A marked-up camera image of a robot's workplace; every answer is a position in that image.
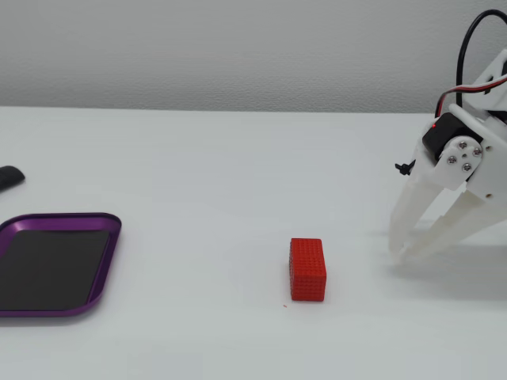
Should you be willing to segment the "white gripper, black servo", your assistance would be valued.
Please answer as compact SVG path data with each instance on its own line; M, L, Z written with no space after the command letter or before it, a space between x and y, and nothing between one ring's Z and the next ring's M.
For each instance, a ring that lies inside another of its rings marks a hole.
M453 104L429 125L391 213L388 248L402 261L428 257L506 220L506 124ZM442 193L466 185L431 227L405 248L411 230Z

